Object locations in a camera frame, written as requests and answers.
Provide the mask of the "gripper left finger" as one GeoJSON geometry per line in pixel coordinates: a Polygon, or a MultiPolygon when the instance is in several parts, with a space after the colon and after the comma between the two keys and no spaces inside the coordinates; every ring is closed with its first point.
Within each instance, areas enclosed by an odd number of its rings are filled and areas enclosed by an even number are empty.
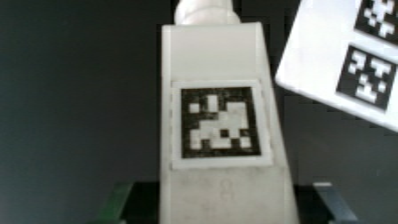
{"type": "Polygon", "coordinates": [[[87,224],[158,224],[158,182],[117,183],[98,217],[87,224]]]}

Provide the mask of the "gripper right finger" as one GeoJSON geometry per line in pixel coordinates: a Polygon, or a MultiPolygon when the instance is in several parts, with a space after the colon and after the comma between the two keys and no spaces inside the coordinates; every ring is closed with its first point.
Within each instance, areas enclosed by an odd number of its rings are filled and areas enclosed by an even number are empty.
{"type": "Polygon", "coordinates": [[[359,224],[357,215],[331,182],[295,186],[300,224],[359,224]]]}

